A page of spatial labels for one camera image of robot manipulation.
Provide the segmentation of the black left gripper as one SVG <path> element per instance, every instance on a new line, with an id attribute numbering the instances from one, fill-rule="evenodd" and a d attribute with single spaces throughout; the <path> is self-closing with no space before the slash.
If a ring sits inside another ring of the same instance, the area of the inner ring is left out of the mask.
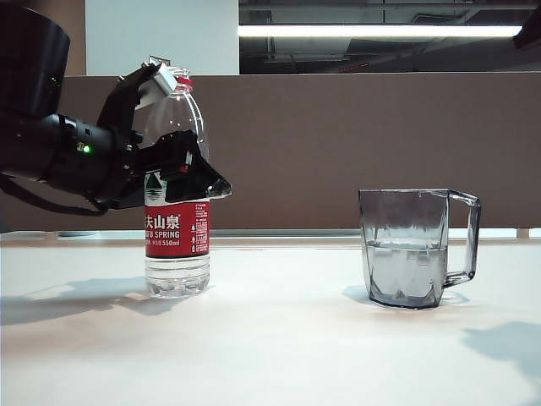
<path id="1" fill-rule="evenodd" d="M 138 144 L 143 135 L 129 129 L 112 132 L 107 170 L 90 203 L 98 211 L 123 210 L 144 204 L 144 176 L 136 168 Z M 140 151 L 140 169 L 158 172 L 167 183 L 165 202 L 220 199 L 232 193 L 231 184 L 202 156 L 196 133 L 191 130 L 163 135 Z"/>

